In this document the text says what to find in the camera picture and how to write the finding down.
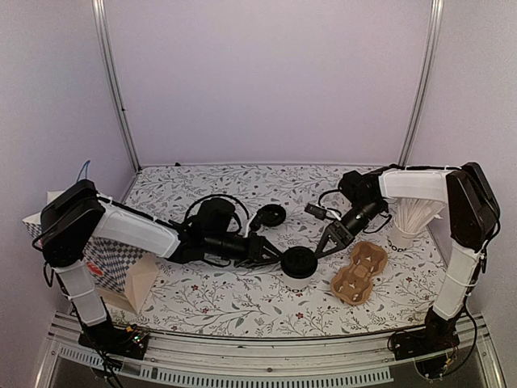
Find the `black plastic cup lid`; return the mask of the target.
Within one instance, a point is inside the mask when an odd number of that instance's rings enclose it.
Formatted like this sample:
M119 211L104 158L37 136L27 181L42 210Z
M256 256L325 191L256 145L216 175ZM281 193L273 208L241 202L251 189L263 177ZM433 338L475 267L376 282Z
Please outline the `black plastic cup lid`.
M307 247L291 247L281 257L280 266L286 276L293 279L311 277L317 270L317 258Z

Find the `white paper cup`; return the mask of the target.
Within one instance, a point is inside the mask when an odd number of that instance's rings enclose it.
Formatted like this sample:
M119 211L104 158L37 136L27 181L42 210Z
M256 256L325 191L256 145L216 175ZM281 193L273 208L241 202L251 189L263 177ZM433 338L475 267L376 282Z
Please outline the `white paper cup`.
M284 286L286 289L298 297L303 295L303 292L310 286L311 278L295 278L283 274Z

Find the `brown cardboard cup carrier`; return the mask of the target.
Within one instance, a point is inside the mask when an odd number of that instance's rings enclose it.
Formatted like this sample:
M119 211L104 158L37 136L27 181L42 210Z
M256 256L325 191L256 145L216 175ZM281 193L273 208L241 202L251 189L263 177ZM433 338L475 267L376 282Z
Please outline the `brown cardboard cup carrier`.
M373 278L384 271L386 250L371 242L358 242L351 252L351 262L341 268L330 282L332 294L350 306L364 304L373 289Z

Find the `blue checkered paper bag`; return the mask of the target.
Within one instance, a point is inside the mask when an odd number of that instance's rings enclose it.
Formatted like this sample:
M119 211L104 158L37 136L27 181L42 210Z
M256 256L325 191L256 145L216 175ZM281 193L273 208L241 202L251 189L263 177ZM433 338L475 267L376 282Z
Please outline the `blue checkered paper bag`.
M127 244L95 237L83 254L103 300L129 313L140 313L158 278L157 258Z

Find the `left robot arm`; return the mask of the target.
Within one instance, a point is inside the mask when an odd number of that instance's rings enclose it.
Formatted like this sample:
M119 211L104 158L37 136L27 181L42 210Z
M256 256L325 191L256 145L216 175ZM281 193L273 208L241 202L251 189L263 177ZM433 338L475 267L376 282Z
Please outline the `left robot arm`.
M84 249L91 238L105 238L152 253L173 263L219 256L235 267L255 268L278 263L281 251L257 233L277 226L259 210L241 221L235 208L242 202L228 194L210 194L195 201L181 222L162 221L102 196L94 183L82 179L40 212L40 232L32 247L57 274L83 331L102 350L120 344L107 308L84 267Z

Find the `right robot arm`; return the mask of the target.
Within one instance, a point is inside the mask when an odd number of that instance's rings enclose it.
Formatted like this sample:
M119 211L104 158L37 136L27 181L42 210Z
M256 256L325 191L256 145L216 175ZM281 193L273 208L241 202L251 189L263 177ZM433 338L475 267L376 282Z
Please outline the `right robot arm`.
M366 173L349 171L337 191L350 203L343 215L333 217L316 248L316 257L333 255L350 246L370 222L397 203L398 217L420 216L428 225L448 211L452 251L439 294L426 316L418 346L435 352L448 341L449 330L464 313L467 298L485 272L487 248L501 229L501 210L481 166L460 167L395 164Z

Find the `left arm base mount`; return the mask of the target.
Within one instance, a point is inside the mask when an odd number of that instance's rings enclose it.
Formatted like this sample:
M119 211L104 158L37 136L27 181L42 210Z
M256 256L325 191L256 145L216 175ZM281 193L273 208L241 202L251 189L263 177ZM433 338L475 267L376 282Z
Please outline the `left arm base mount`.
M149 332L136 324L119 328L111 320L106 320L94 326L84 325L78 343L99 352L143 360Z

